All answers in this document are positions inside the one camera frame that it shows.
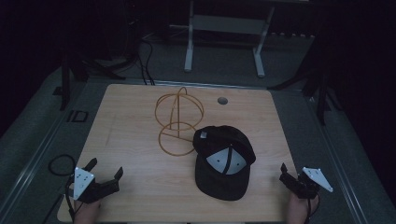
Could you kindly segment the white metal desk frame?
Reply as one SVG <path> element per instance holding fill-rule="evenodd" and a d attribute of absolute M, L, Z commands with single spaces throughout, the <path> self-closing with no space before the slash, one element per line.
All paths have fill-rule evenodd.
<path fill-rule="evenodd" d="M 188 25 L 188 45 L 186 50 L 184 71 L 192 70 L 193 61 L 193 32 L 194 31 L 210 31 L 223 32 L 233 34 L 258 35 L 260 41 L 258 45 L 252 49 L 253 59 L 258 77 L 264 77 L 264 67 L 262 63 L 262 48 L 264 40 L 268 35 L 269 27 L 275 8 L 270 7 L 265 20 L 239 19 L 232 17 L 220 17 L 196 14 L 194 12 L 194 0 L 190 0 L 189 5 L 189 25 Z"/>

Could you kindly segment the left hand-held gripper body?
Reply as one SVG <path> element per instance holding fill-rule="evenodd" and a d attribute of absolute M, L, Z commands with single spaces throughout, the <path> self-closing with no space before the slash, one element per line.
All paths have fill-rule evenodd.
<path fill-rule="evenodd" d="M 76 168 L 74 174 L 73 199 L 83 203 L 94 203 L 112 194 L 110 184 L 98 184 L 95 177 L 82 168 Z"/>

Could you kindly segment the person's left hand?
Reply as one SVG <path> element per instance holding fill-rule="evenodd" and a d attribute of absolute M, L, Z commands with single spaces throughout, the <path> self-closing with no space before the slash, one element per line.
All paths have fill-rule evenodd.
<path fill-rule="evenodd" d="M 95 224 L 100 213 L 101 202 L 82 203 L 74 201 L 74 224 Z"/>

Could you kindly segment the black tripod stand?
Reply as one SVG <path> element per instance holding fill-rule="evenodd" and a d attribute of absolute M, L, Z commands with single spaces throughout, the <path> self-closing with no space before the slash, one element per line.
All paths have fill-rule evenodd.
<path fill-rule="evenodd" d="M 324 112 L 326 105 L 327 89 L 332 70 L 336 62 L 337 51 L 335 47 L 311 47 L 304 56 L 302 63 L 296 74 L 286 81 L 268 87 L 271 91 L 284 90 L 287 87 L 306 80 L 302 94 L 305 97 L 312 97 L 318 91 L 318 102 L 316 116 L 321 125 L 325 124 Z"/>
<path fill-rule="evenodd" d="M 64 50 L 61 60 L 61 86 L 57 87 L 53 92 L 54 95 L 60 95 L 62 97 L 60 110 L 64 111 L 70 102 L 70 72 L 73 72 L 75 79 L 87 81 L 89 75 L 85 70 L 85 66 L 88 65 L 107 77 L 124 80 L 125 77 L 116 75 L 114 71 L 125 67 L 130 63 L 131 61 L 126 60 L 124 62 L 112 64 L 110 66 L 104 66 L 98 63 L 94 58 L 89 57 L 87 54 L 84 54 L 81 51 Z"/>

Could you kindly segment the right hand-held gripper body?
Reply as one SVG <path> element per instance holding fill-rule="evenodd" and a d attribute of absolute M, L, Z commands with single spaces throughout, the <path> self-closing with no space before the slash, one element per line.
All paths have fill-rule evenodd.
<path fill-rule="evenodd" d="M 293 192 L 300 199 L 315 199 L 321 188 L 333 192 L 333 187 L 320 168 L 304 167 L 298 175 L 297 187 Z"/>

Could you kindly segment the person's right hand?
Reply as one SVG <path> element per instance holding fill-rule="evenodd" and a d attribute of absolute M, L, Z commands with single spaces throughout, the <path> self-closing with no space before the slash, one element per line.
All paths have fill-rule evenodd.
<path fill-rule="evenodd" d="M 315 214 L 319 205 L 319 196 L 312 200 L 300 199 L 293 192 L 290 194 L 286 213 L 287 224 L 306 224 Z"/>

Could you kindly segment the black baseball cap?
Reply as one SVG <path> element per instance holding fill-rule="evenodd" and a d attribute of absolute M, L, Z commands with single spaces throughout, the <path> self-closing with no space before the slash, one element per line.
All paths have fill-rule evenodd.
<path fill-rule="evenodd" d="M 195 183 L 204 194 L 223 201 L 247 192 L 256 156 L 248 138 L 232 126 L 207 126 L 195 132 Z"/>

